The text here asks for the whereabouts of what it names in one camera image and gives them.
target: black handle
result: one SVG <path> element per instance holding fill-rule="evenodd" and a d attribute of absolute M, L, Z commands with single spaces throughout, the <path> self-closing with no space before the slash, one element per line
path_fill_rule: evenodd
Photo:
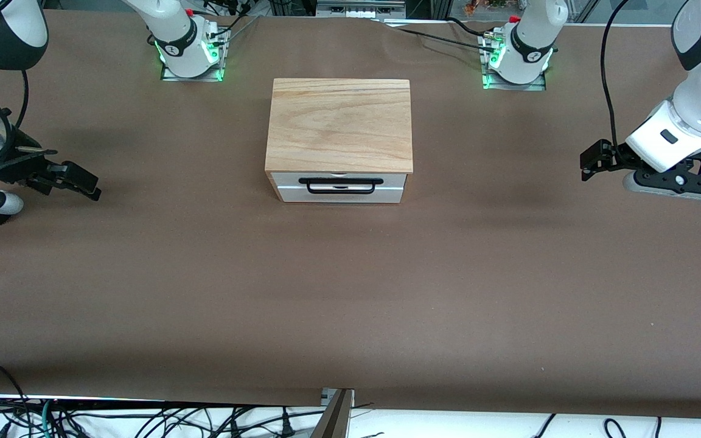
<path fill-rule="evenodd" d="M 383 180 L 381 178 L 300 178 L 299 183 L 306 184 L 307 191 L 311 192 L 314 195 L 370 195 L 375 192 L 375 186 L 379 186 L 380 184 L 382 184 Z M 358 184 L 369 184 L 372 187 L 370 189 L 365 190 L 321 190 L 312 188 L 310 186 L 311 184 L 330 184 L 335 187 L 347 187 Z"/>

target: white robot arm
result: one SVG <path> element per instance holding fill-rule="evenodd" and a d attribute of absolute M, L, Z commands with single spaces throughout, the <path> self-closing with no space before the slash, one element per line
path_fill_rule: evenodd
<path fill-rule="evenodd" d="M 671 32 L 689 77 L 626 142 L 598 141 L 582 153 L 584 181 L 596 172 L 631 169 L 624 179 L 631 191 L 701 200 L 701 0 L 684 3 Z M 698 171 L 690 172 L 696 164 Z"/>
<path fill-rule="evenodd" d="M 123 0 L 148 25 L 165 66 L 176 77 L 202 75 L 219 63 L 215 47 L 221 41 L 217 23 L 192 16 L 179 0 Z M 33 67 L 47 48 L 47 25 L 37 0 L 0 0 L 0 69 Z M 47 195 L 51 189 L 70 189 L 98 200 L 98 178 L 71 161 L 56 164 L 44 155 L 55 150 L 41 146 L 11 124 L 0 108 L 0 181 L 29 186 Z M 20 197 L 0 190 L 0 224 L 23 208 Z"/>
<path fill-rule="evenodd" d="M 658 172 L 701 152 L 701 0 L 689 0 L 681 8 L 672 40 L 689 77 L 626 139 Z"/>
<path fill-rule="evenodd" d="M 503 34 L 504 47 L 489 67 L 509 83 L 533 82 L 546 68 L 569 15 L 564 0 L 530 0 L 520 22 L 495 30 Z"/>
<path fill-rule="evenodd" d="M 145 20 L 173 74 L 192 78 L 218 63 L 218 24 L 183 9 L 179 0 L 122 0 Z"/>

